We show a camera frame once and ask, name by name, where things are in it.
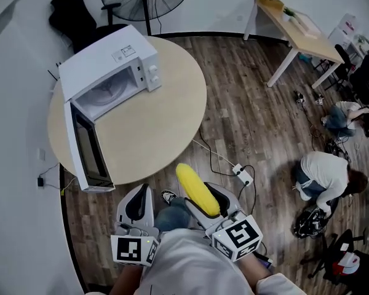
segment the black baseboard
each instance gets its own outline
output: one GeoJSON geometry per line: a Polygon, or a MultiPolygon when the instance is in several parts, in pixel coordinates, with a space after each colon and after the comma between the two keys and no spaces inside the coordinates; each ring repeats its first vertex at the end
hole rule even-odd
{"type": "MultiPolygon", "coordinates": [[[[153,35],[159,38],[173,38],[173,37],[194,37],[194,36],[221,36],[221,37],[238,37],[243,38],[243,34],[240,33],[230,33],[230,32],[182,32],[182,33],[166,33],[153,35]]],[[[260,36],[260,35],[249,35],[248,39],[257,39],[259,41],[265,42],[278,42],[280,44],[288,45],[288,41],[283,41],[282,39],[260,36]]]]}
{"type": "MultiPolygon", "coordinates": [[[[60,164],[59,165],[59,180],[60,180],[60,189],[64,189],[67,185],[64,184],[64,167],[60,164]]],[[[67,238],[67,245],[69,249],[69,255],[71,256],[71,260],[73,261],[74,269],[76,275],[78,277],[79,283],[81,284],[82,290],[84,293],[87,293],[89,290],[86,287],[84,278],[82,277],[81,270],[79,268],[78,261],[76,259],[75,250],[73,241],[71,239],[71,233],[69,231],[68,225],[68,215],[67,215],[67,205],[66,205],[66,192],[63,191],[63,195],[60,194],[60,202],[61,202],[61,214],[63,215],[63,224],[64,224],[64,231],[66,233],[67,238]]]]}

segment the round table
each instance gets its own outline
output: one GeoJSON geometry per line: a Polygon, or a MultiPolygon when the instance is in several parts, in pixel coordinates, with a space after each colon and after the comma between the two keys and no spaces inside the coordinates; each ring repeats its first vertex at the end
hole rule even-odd
{"type": "MultiPolygon", "coordinates": [[[[195,59],[173,42],[147,38],[159,54],[162,86],[143,90],[95,123],[114,184],[151,176],[174,161],[193,139],[205,112],[205,78],[195,59]]],[[[75,175],[61,87],[59,80],[50,102],[48,136],[58,161],[75,175]]]]}

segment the wooden floor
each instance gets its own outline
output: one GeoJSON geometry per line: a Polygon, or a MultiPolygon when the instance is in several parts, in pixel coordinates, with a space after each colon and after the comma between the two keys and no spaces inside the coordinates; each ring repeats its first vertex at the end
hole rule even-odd
{"type": "MultiPolygon", "coordinates": [[[[293,91],[306,97],[305,107],[310,120],[325,136],[320,117],[341,97],[331,89],[325,92],[324,82],[316,89],[325,97],[324,105],[314,103],[311,84],[317,79],[310,64],[294,59],[273,88],[265,82],[280,65],[289,48],[283,44],[261,41],[243,41],[235,37],[181,37],[171,41],[185,48],[202,68],[207,83],[207,107],[202,121],[204,138],[212,149],[233,163],[251,164],[255,167],[257,202],[254,217],[264,234],[268,256],[273,259],[278,272],[301,287],[307,294],[340,294],[340,286],[322,279],[323,273],[313,280],[307,278],[315,264],[301,266],[304,256],[320,250],[320,242],[311,238],[299,240],[291,232],[293,221],[304,207],[298,193],[292,190],[290,170],[293,162],[312,150],[309,124],[304,112],[296,105],[293,91]]],[[[321,139],[313,140],[316,150],[323,150],[321,139]]],[[[368,172],[369,139],[361,135],[345,144],[352,167],[368,172]]],[[[229,165],[213,155],[214,169],[229,173],[229,165]]],[[[109,236],[113,233],[116,207],[121,198],[140,183],[147,182],[156,189],[156,209],[163,207],[159,198],[162,189],[178,194],[175,167],[188,163],[204,181],[211,181],[238,194],[241,188],[236,178],[220,176],[209,168],[209,153],[195,143],[171,165],[154,176],[137,183],[117,186],[107,194],[86,194],[73,183],[66,190],[68,221],[82,276],[87,284],[112,285],[118,268],[111,255],[109,236]]],[[[66,173],[66,181],[71,174],[66,173]]],[[[241,204],[250,211],[255,199],[254,188],[249,187],[241,197],[241,204]]],[[[349,198],[342,199],[329,222],[327,234],[342,234],[352,229],[361,234],[369,220],[369,191],[356,196],[349,207],[349,198]]],[[[366,251],[367,246],[356,243],[356,248],[366,251]]]]}

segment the rectangular wooden table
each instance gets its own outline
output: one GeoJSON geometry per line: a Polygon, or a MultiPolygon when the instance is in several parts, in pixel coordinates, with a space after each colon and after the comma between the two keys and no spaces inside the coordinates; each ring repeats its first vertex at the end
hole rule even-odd
{"type": "Polygon", "coordinates": [[[284,59],[282,64],[277,68],[271,79],[267,82],[268,87],[272,87],[277,79],[282,75],[284,70],[288,67],[291,61],[295,58],[298,52],[307,53],[322,59],[327,59],[335,62],[335,64],[329,68],[313,85],[312,88],[318,87],[341,63],[343,59],[336,51],[334,45],[331,45],[327,37],[321,33],[319,38],[314,39],[306,37],[292,22],[285,22],[282,19],[282,12],[269,6],[265,6],[255,0],[253,10],[248,19],[246,26],[244,40],[248,39],[253,25],[255,25],[258,9],[261,9],[265,14],[273,21],[273,23],[281,30],[283,35],[289,41],[292,49],[284,59]]]}

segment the person in white shirt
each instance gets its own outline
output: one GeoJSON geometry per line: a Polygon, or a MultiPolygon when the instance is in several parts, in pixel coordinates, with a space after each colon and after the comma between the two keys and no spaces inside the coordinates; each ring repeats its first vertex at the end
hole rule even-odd
{"type": "Polygon", "coordinates": [[[368,184],[365,174],[352,170],[347,160],[324,152],[310,152],[302,157],[295,177],[295,188],[302,200],[317,199],[317,206],[327,217],[331,216],[328,201],[361,193],[368,184]]]}
{"type": "Polygon", "coordinates": [[[354,136],[360,128],[369,137],[369,108],[352,101],[339,101],[330,109],[330,114],[321,118],[322,125],[338,138],[354,136]]]}
{"type": "Polygon", "coordinates": [[[126,265],[109,295],[305,295],[284,275],[272,274],[253,254],[232,262],[210,246],[205,231],[187,229],[183,198],[163,191],[169,207],[156,218],[163,232],[150,268],[126,265]]]}

